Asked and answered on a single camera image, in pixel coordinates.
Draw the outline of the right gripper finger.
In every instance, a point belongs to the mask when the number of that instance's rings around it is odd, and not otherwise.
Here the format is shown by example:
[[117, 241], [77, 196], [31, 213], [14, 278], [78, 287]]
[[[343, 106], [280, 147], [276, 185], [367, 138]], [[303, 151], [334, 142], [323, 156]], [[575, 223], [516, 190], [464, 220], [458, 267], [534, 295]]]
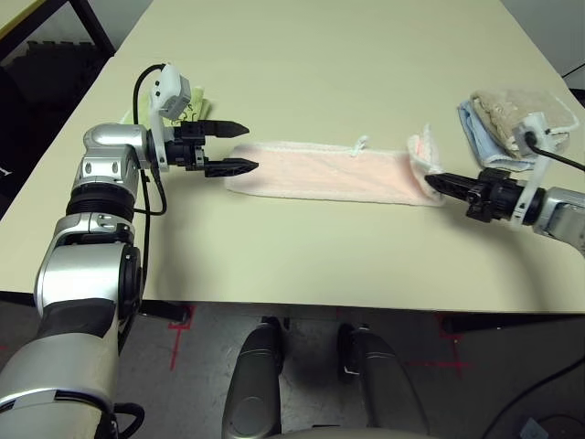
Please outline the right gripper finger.
[[469, 190], [475, 186], [477, 180], [470, 177], [451, 173], [430, 174], [425, 177], [426, 182], [436, 190]]
[[468, 194], [473, 188], [473, 183], [469, 182], [434, 181], [430, 182], [429, 185], [444, 196], [461, 201], [468, 200]]

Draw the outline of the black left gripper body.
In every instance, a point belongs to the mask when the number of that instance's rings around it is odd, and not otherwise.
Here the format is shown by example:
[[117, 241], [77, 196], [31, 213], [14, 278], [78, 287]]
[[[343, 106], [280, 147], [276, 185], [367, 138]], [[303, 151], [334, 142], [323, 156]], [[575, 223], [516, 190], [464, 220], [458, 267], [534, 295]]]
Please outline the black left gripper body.
[[186, 171], [206, 171], [207, 121], [181, 122], [173, 128], [173, 137], [167, 142], [167, 163], [181, 166]]

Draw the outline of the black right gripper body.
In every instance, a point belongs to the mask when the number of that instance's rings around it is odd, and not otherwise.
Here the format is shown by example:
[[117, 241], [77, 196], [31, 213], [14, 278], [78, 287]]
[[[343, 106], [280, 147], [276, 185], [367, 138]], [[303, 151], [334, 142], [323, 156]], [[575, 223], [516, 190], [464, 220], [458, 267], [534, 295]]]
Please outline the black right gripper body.
[[468, 218], [489, 223], [510, 220], [523, 187], [504, 170], [486, 168], [468, 190]]

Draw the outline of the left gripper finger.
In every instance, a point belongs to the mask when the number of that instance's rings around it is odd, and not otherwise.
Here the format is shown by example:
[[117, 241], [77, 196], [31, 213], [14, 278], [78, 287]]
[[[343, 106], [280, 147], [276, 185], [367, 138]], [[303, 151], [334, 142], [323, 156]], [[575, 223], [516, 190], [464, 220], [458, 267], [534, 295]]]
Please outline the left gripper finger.
[[204, 121], [203, 132], [205, 136], [234, 138], [248, 134], [250, 130], [246, 126], [232, 121]]
[[235, 177], [249, 173], [259, 167], [257, 162], [243, 158], [225, 158], [220, 161], [207, 160], [204, 165], [205, 177]]

